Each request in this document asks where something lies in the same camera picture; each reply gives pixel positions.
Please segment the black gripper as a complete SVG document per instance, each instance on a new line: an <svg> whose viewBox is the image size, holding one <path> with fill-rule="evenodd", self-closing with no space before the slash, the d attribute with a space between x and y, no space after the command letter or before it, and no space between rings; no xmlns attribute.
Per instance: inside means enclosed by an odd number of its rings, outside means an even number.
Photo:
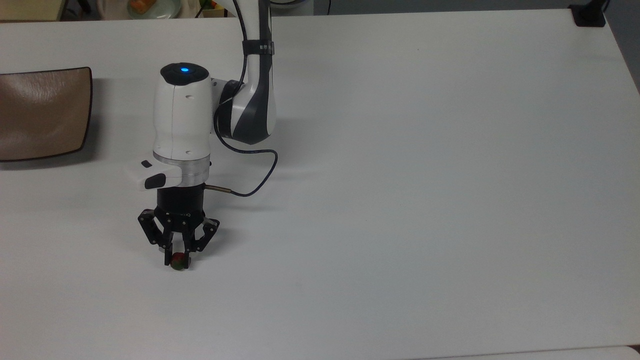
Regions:
<svg viewBox="0 0 640 360"><path fill-rule="evenodd" d="M145 209L138 222L151 245L164 253L164 266L170 266L173 258L173 233L183 234L183 265L191 264L191 253L201 252L217 233L220 222L205 218L204 185L190 187L163 187L157 190L156 217L154 210ZM163 227L158 228L155 219ZM196 230L202 225L203 235L196 238Z"/></svg>

